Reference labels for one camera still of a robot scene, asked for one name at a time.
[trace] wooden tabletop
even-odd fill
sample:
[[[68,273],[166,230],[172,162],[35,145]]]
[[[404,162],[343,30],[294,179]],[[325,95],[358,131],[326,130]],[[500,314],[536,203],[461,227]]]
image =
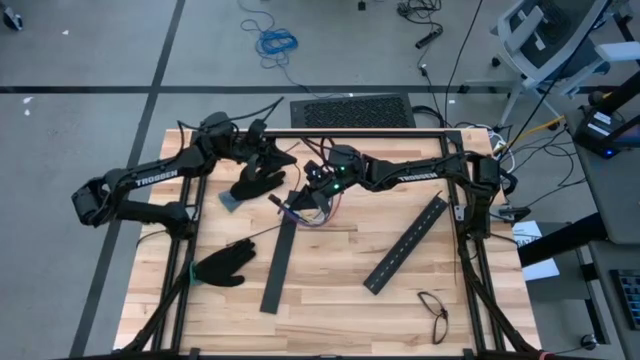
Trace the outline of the wooden tabletop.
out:
[[[485,130],[461,131],[465,150],[490,153]],[[435,139],[335,140],[393,162],[441,156]],[[278,139],[278,146],[288,149],[297,142]],[[161,157],[174,155],[179,146],[179,133],[168,130]],[[303,144],[290,154],[298,158],[300,167],[310,159],[319,162]],[[243,203],[233,214],[222,206],[218,194],[229,190],[241,169],[242,165],[219,161],[208,178],[196,260],[281,222],[277,208],[266,196]],[[285,170],[285,184],[273,192],[280,198],[286,198],[298,179],[295,167]],[[304,181],[303,174],[299,187]],[[177,201],[181,183],[181,179],[172,179],[155,185],[150,202]],[[277,315],[261,313],[259,308],[278,231],[254,237],[257,256],[239,271],[247,279],[243,285],[191,289],[181,352],[198,347],[203,354],[461,355],[463,348],[475,348],[464,280],[455,255],[451,211],[437,220],[379,295],[362,285],[438,192],[448,199],[445,180],[400,184],[380,193],[354,186],[345,192],[328,224],[311,230],[298,227]],[[160,229],[159,225],[144,226],[141,236]],[[492,232],[512,236],[510,227],[499,222],[492,223]],[[169,241],[167,235],[160,234],[138,247],[114,348],[131,341],[154,311]],[[485,244],[499,306],[525,339],[539,347],[515,245],[495,237]],[[469,247],[473,254],[471,242]],[[183,244],[180,259],[185,248]],[[419,302],[417,292],[422,290],[437,295],[449,312],[449,334],[440,345],[431,343],[435,316]],[[478,303],[487,346],[493,348],[488,316],[479,299]],[[170,341],[173,318],[170,313],[164,344]]]

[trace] metal strip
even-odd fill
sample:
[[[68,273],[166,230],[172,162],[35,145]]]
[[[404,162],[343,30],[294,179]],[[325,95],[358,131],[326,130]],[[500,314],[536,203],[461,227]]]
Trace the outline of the metal strip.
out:
[[[413,221],[407,231],[393,245],[387,255],[384,256],[378,266],[364,281],[364,286],[374,295],[391,280],[391,277],[400,269],[400,266],[409,257],[409,254],[422,241],[436,220],[447,209],[447,202],[436,195]]]
[[[264,288],[262,304],[260,304],[261,312],[278,313],[282,288],[287,276],[287,267],[289,266],[289,257],[293,248],[293,238],[296,235],[296,227],[296,223],[286,216],[282,218],[282,226],[280,226],[278,241],[271,260],[271,268],[269,268],[267,285]]]

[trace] concrete floor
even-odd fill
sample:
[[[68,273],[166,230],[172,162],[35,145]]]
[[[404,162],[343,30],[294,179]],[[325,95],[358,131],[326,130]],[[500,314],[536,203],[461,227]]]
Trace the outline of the concrete floor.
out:
[[[155,99],[149,96],[149,102],[147,92],[162,92],[160,81],[162,85],[246,87],[241,90],[244,94],[232,88],[227,90],[234,94],[224,94],[224,89],[216,94],[161,93],[154,109],[147,109],[152,114],[148,131],[142,127],[138,133],[144,140],[141,162],[157,157],[165,129],[175,127],[176,120],[195,124],[214,111],[246,113],[280,96],[264,94],[265,86],[290,84],[280,70],[260,68],[253,50],[255,38],[240,30],[246,14],[235,1],[186,1],[164,74],[158,74],[156,67],[177,0],[11,3],[23,15],[26,28],[20,33],[0,29],[0,160],[5,168],[0,174],[0,187],[5,189],[0,199],[6,209],[0,217],[0,226],[5,229],[0,254],[0,287],[4,289],[0,297],[0,349],[4,359],[66,357],[106,233],[106,226],[92,229],[80,225],[69,196],[87,179],[126,165],[145,105]],[[488,28],[509,3],[484,3],[454,77],[454,89],[464,79],[513,76],[505,68],[489,65],[498,43]],[[289,67],[290,76],[298,82],[425,85],[415,70],[420,52],[413,43],[426,30],[398,17],[396,1],[370,1],[366,12],[356,11],[355,0],[245,0],[245,4],[269,9],[277,26],[287,27],[298,37],[300,47]],[[445,27],[424,60],[434,85],[447,84],[476,4],[445,1],[443,10],[434,16]],[[640,38],[638,22],[633,21],[630,28]],[[613,23],[592,38],[596,42],[622,41]],[[608,75],[594,77],[590,84],[619,85],[637,70],[633,62],[614,64]],[[145,88],[154,78],[154,87]],[[25,86],[53,88],[38,88],[37,94],[11,94]],[[293,87],[287,89],[298,92]],[[289,101],[311,98],[299,93],[282,95],[286,100],[270,118],[272,128],[290,127]],[[23,103],[31,96],[28,104]],[[431,94],[414,93],[410,98],[413,105],[433,106]],[[442,107],[444,94],[436,94],[436,98]],[[506,102],[504,94],[451,94],[449,99],[455,100],[448,109],[448,120],[454,124],[492,125]],[[568,110],[585,103],[586,98],[551,97],[551,101],[559,110]],[[533,106],[532,101],[521,100],[510,123],[517,129]],[[623,112],[635,115],[638,110],[640,104],[634,102]],[[541,109],[532,126],[551,117]],[[249,121],[238,125],[246,126]],[[416,116],[416,122],[420,127],[436,126],[433,119],[421,115]],[[530,139],[548,135],[540,133]],[[523,205],[555,188],[567,166],[566,158],[536,155],[516,173],[520,185],[511,200]],[[579,164],[576,167],[573,178],[580,179]],[[144,200],[148,194],[147,189],[132,197]],[[594,211],[588,187],[583,184],[537,203],[530,218],[570,221]],[[86,354],[111,350],[139,230],[139,225],[130,223],[120,230]],[[542,343],[551,351],[574,348],[578,335],[592,331],[588,322],[576,321],[586,316],[580,306],[534,301],[534,312]],[[612,345],[575,354],[622,358],[619,351]]]

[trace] electronic device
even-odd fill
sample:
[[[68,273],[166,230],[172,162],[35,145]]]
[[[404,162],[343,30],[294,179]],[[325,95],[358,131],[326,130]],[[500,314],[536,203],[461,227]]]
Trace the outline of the electronic device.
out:
[[[611,270],[618,299],[633,330],[640,330],[640,270]]]
[[[618,109],[640,92],[640,72],[608,96],[599,92],[589,96],[590,106],[581,107],[584,119],[572,134],[583,148],[605,159],[621,150],[640,147],[640,116],[624,121]]]
[[[442,35],[442,32],[443,32],[442,28],[437,28],[434,31],[430,32],[429,35],[418,40],[418,42],[416,43],[416,48],[422,49],[423,47],[429,45],[431,41],[435,40],[438,36]]]
[[[415,128],[407,94],[291,102],[293,128]]]

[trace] white chair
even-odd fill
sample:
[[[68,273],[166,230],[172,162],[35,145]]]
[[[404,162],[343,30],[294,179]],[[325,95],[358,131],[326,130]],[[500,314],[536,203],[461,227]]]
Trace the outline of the white chair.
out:
[[[608,62],[634,59],[633,47],[637,43],[631,43],[630,48],[629,44],[596,47],[586,39],[578,49],[606,5],[607,0],[518,1],[500,16],[491,33],[497,35],[502,44],[492,65],[505,63],[520,76],[510,81],[469,80],[464,85],[510,89],[499,126],[504,126],[520,95],[540,99],[541,92],[558,76],[559,81],[550,93],[572,97],[587,77],[606,73],[610,68]],[[574,51],[578,53],[560,74]],[[546,100],[544,105],[555,116],[560,115]]]

